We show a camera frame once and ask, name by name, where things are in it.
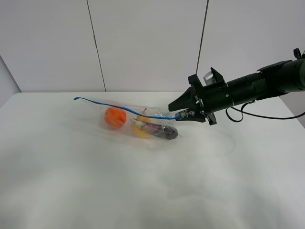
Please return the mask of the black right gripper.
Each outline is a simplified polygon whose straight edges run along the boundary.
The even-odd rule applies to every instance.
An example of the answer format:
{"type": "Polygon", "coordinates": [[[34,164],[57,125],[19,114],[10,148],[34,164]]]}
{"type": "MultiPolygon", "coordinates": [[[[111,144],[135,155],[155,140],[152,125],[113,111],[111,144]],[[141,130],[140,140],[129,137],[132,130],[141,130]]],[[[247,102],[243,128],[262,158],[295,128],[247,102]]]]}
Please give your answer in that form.
{"type": "Polygon", "coordinates": [[[188,77],[189,87],[179,98],[168,105],[170,112],[182,110],[175,114],[176,121],[217,123],[214,112],[232,107],[234,102],[223,76],[214,68],[216,82],[203,86],[196,74],[188,77]]]}

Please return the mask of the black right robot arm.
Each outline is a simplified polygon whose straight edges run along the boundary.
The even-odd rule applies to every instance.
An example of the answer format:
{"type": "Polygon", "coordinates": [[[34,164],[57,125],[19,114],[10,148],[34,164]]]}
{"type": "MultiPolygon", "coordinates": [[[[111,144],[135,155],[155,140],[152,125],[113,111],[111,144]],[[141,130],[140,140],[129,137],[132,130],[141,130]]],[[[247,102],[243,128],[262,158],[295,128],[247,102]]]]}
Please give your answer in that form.
{"type": "Polygon", "coordinates": [[[190,87],[168,105],[177,121],[217,123],[214,113],[247,102],[305,90],[305,60],[281,61],[256,73],[226,82],[214,68],[202,85],[196,74],[188,77],[190,87]]]}

